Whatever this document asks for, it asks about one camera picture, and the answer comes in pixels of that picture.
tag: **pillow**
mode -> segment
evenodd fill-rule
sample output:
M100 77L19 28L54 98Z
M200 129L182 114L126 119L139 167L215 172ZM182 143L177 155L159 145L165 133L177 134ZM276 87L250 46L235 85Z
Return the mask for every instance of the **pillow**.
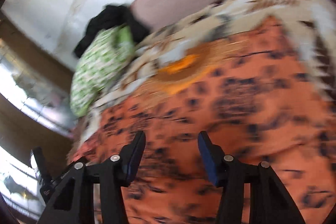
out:
M99 90L117 79L133 56L134 43L128 26L101 30L76 67L70 92L72 112L84 116Z

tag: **black cloth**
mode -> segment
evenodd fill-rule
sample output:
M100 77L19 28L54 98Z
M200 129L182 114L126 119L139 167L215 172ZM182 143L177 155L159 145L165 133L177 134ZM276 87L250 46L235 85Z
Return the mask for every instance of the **black cloth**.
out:
M91 18L86 27L85 36L74 49L74 54L80 58L100 30L108 30L122 24L130 27L133 41L136 44L140 43L150 33L147 27L133 17L132 12L126 6L107 5L99 15Z

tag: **patterned bedspread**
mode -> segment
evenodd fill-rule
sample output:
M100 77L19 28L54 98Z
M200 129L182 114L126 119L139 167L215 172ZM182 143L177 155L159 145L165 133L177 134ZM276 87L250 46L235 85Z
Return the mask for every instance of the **patterned bedspread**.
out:
M147 37L73 160L102 162L144 130L130 223L213 223L221 196L197 148L269 161L307 224L335 204L334 0L218 0ZM243 222L248 223L246 185ZM97 218L100 219L99 203Z

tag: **metal screw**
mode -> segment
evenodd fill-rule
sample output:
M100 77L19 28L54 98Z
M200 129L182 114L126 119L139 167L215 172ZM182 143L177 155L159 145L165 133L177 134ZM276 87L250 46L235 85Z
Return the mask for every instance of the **metal screw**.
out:
M80 169L80 168L82 168L84 166L84 164L82 163L82 162L78 162L78 163L76 163L75 164L75 169Z
M224 160L225 161L233 161L233 157L231 155L225 155Z
M268 168L269 167L269 163L267 161L262 161L261 162L261 166L264 168Z
M113 156L111 156L110 160L111 161L118 161L118 160L120 160L120 156L119 155L113 155Z

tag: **glass pane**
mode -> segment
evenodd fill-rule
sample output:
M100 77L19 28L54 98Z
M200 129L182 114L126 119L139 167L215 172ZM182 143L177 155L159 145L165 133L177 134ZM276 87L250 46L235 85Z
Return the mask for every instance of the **glass pane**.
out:
M25 182L25 186L27 187L27 190L31 192L34 196L37 196L37 180L33 179L28 176L27 181Z
M41 204L41 202L39 202L37 200L29 199L28 200L28 209L32 213L41 215L43 210L44 210L44 206Z
M10 164L16 166L20 170L22 170L24 173L27 173L31 176L35 176L34 170L22 163L21 161L14 158L11 154L9 154L6 150L4 150L0 146L0 172L8 172L10 168Z
M1 59L1 64L10 72L14 71L14 66L6 59L6 55Z
M7 68L0 64L0 93L5 97L8 98L11 96L12 88L16 85L11 73L7 70Z
M77 123L77 117L70 110L69 104L62 105L59 109L59 112L62 113L62 126L67 129L73 129Z
M15 56L13 54L11 54L11 51L8 51L5 55L5 58L7 59L7 61L9 63L12 63L13 60L15 59Z
M67 137L67 138L72 138L72 133L66 130L65 128L61 128L58 126L55 126L54 128L55 132Z
M17 205L23 207L24 209L28 209L28 200L24 199L18 193L12 193L11 196L10 196L10 199L11 199L11 201L13 201Z
M0 58L2 58L6 54L7 49L8 47L2 43L2 40L0 40Z
M11 198L11 193L10 191L7 189L7 187L4 185L4 183L2 182L2 180L0 181L0 193L3 196L8 197L9 199Z
M12 165L10 165L8 172L9 172L9 176L7 176L3 182L11 193L13 193L17 189L26 188L26 181L27 181L28 175L16 169Z
M7 100L16 106L19 110L21 110L21 108L24 106L23 102L15 96L9 97Z
M10 199L7 199L4 197L4 200L6 201L7 205L12 207L14 210L18 211L19 213L25 215L25 216L30 216L30 213L28 212L28 210L26 210L25 208L22 208L22 206L20 205L16 205L16 203L14 201L11 201Z
M37 113L40 113L43 108L43 106L34 98L27 98L25 104Z
M30 218L32 218L34 220L38 220L40 217L36 214L30 213Z
M51 121L47 120L46 118L43 118L42 116L37 118L37 122L45 126L46 128L49 128L51 130L56 130L56 125L52 123Z
M22 102L27 100L27 95L23 89L20 89L17 85L13 87L11 97L16 97L20 99Z
M35 111L31 110L25 105L21 108L21 111L27 116L31 117L33 120L37 120L37 118L39 117L39 114L37 114Z
M75 126L75 117L63 106L59 108L44 107L41 115L66 129L71 129Z

